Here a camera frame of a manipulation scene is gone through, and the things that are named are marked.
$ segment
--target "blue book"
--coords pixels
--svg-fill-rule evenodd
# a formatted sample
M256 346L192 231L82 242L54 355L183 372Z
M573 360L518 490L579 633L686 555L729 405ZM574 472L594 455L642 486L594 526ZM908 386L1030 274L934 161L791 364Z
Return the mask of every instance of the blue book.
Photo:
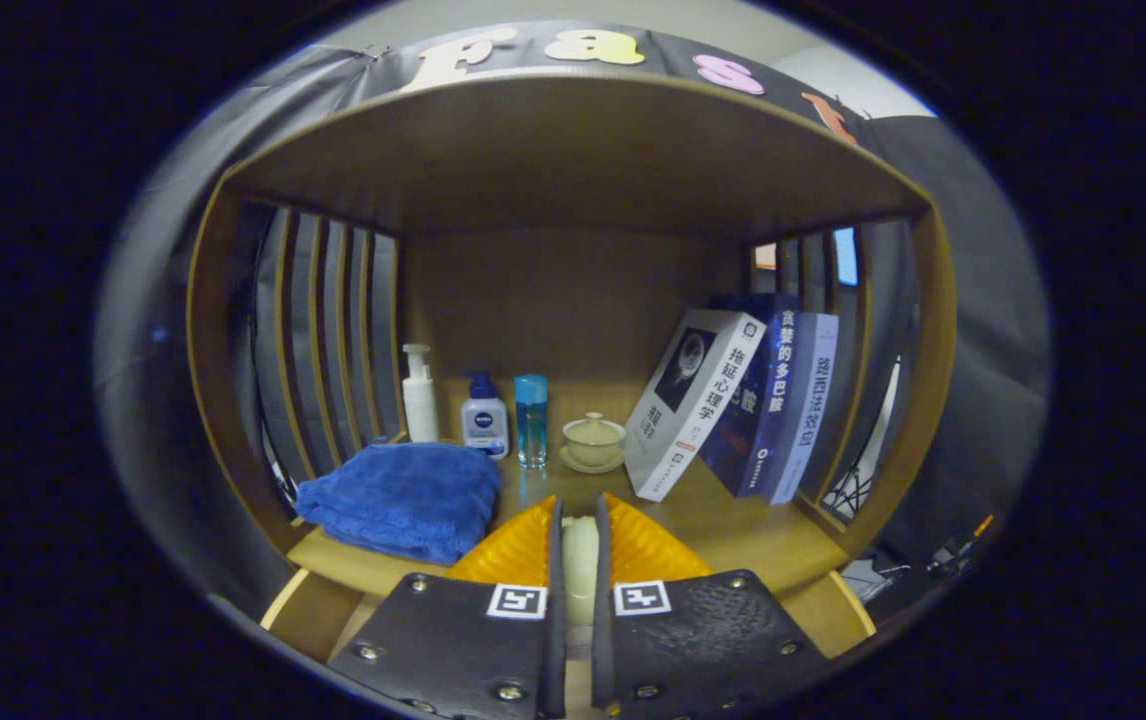
M839 316L821 313L796 314L794 328L796 368L788 385L783 416L784 433L777 438L769 480L760 483L769 504L791 502L809 468L817 432L823 423L826 397L834 377Z
M788 389L796 384L796 367L809 365L807 358L801 363L802 351L811 350L811 343L801 346L796 324L811 313L801 313L800 299L791 295L720 296L711 306L740 311L768 327L741 383L698 451L733 496L760 495L779 477L788 433L793 438Z

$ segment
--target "white cylinder object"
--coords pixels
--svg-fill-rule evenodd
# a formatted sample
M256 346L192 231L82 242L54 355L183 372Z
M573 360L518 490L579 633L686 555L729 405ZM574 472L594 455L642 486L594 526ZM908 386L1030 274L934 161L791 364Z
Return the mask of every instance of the white cylinder object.
M409 377L405 378L405 417L409 439L414 443L439 443L440 418L435 415L435 389L431 383L431 366L426 365L429 345L405 345L409 357Z
M595 623L595 576L601 565L601 531L595 518L564 519L564 600L570 625Z

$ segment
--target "bolt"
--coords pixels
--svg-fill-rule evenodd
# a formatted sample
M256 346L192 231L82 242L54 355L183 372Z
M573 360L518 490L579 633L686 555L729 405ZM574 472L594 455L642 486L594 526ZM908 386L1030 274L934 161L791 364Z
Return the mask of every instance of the bolt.
M497 701L516 702L523 701L524 694L526 692L524 692L524 688L518 684L501 684L494 694L496 694Z
M384 652L386 651L382 650L379 647L363 642L355 643L355 655L363 657L364 660L377 660Z

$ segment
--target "white book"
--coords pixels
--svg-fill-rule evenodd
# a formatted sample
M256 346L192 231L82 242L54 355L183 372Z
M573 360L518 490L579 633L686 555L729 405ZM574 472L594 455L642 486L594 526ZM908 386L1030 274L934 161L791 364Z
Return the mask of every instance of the white book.
M766 324L746 313L690 310L627 420L627 475L637 496L661 501L724 413Z

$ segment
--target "blue towel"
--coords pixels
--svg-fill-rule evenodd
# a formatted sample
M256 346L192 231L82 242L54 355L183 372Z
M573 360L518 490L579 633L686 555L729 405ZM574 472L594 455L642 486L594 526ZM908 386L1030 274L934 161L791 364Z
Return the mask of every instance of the blue towel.
M364 550L437 565L485 537L501 484L482 452L445 443L371 445L298 486L298 515Z

